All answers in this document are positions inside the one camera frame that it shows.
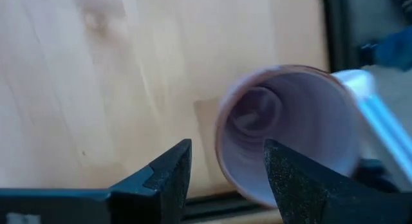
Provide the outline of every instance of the black plastic jaw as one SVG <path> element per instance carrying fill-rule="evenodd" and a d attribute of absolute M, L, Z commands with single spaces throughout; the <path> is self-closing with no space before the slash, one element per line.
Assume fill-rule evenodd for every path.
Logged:
<path fill-rule="evenodd" d="M 190 173 L 183 140 L 108 189 L 0 189 L 0 223 L 179 223 Z"/>
<path fill-rule="evenodd" d="M 412 195 L 370 189 L 276 142 L 265 165 L 285 224 L 409 223 Z"/>

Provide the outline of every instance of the wood grain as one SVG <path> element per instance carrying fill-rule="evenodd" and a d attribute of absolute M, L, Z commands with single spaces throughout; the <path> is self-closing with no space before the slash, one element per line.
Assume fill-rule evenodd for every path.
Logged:
<path fill-rule="evenodd" d="M 0 185 L 107 187 L 183 138 L 189 196 L 233 188 L 219 98 L 274 64 L 326 69 L 319 0 L 0 0 Z"/>

